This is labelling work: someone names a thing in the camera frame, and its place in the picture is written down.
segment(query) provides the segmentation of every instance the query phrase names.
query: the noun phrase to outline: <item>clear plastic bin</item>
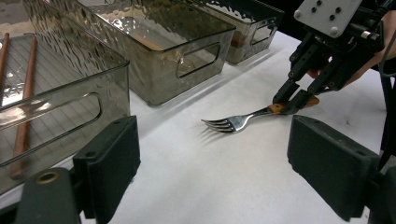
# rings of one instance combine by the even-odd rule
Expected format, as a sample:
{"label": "clear plastic bin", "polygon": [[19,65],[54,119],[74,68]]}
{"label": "clear plastic bin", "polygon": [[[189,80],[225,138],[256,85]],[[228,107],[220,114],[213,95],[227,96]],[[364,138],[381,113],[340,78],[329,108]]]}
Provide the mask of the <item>clear plastic bin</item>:
{"label": "clear plastic bin", "polygon": [[268,49],[284,12],[255,0],[186,0],[235,25],[227,62],[238,64]]}
{"label": "clear plastic bin", "polygon": [[[0,98],[0,194],[130,115],[126,58],[45,0],[11,1],[3,9],[0,43],[5,33],[10,39]],[[33,34],[34,95],[22,99]],[[22,141],[16,132],[23,124],[29,127],[27,150],[16,156],[15,143]]]}
{"label": "clear plastic bin", "polygon": [[129,86],[161,105],[218,74],[235,27],[178,0],[51,4],[130,59]]}

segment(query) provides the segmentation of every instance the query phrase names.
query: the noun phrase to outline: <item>white table surface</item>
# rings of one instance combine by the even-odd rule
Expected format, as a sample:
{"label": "white table surface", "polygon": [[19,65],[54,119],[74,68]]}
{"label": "white table surface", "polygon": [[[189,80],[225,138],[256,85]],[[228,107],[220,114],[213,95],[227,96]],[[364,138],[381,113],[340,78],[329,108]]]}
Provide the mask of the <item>white table surface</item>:
{"label": "white table surface", "polygon": [[[215,133],[201,122],[271,104],[299,43],[277,33],[267,51],[225,64],[219,75],[160,107],[131,92],[142,163],[111,223],[345,223],[288,163],[292,116],[254,119],[237,134]],[[306,88],[311,81],[300,83]],[[377,72],[319,99],[298,114],[379,151],[386,112]],[[351,223],[367,223],[367,216],[365,209]]]}

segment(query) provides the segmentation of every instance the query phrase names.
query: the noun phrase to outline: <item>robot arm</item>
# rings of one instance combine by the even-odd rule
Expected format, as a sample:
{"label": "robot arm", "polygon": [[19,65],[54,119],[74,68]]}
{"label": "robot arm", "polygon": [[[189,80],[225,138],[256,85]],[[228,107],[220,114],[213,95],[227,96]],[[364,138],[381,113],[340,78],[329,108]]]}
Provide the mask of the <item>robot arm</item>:
{"label": "robot arm", "polygon": [[310,68],[323,65],[307,90],[298,91],[282,111],[295,114],[315,95],[341,90],[347,81],[384,48],[382,17],[394,0],[373,10],[360,7],[361,0],[305,0],[294,18],[305,24],[307,35],[290,56],[289,79],[274,96],[273,103],[287,102],[299,89],[298,82]]}

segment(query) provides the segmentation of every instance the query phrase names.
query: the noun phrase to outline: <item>metal fork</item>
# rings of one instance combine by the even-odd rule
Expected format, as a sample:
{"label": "metal fork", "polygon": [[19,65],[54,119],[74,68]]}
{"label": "metal fork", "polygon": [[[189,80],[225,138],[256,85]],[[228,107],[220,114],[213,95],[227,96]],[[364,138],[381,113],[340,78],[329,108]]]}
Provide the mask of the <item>metal fork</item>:
{"label": "metal fork", "polygon": [[[317,97],[313,97],[304,108],[317,105],[319,103],[319,99]],[[250,114],[240,115],[240,116],[232,116],[226,119],[217,119],[217,120],[206,120],[201,119],[208,128],[213,131],[221,132],[221,133],[238,133],[244,130],[247,127],[248,121],[252,118],[260,117],[260,116],[268,116],[268,115],[277,115],[283,110],[286,104],[273,104],[268,105],[267,107],[255,111]]]}

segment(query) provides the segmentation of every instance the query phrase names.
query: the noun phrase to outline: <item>bolt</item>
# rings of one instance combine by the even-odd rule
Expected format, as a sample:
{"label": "bolt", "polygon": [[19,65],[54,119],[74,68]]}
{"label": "bolt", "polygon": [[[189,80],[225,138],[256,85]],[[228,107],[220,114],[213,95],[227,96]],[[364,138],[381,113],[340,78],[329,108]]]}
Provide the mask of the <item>bolt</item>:
{"label": "bolt", "polygon": [[338,27],[334,26],[332,29],[330,29],[330,34],[331,35],[337,35],[338,34]]}
{"label": "bolt", "polygon": [[301,17],[301,11],[300,10],[296,10],[295,12],[294,12],[294,18],[300,18]]}

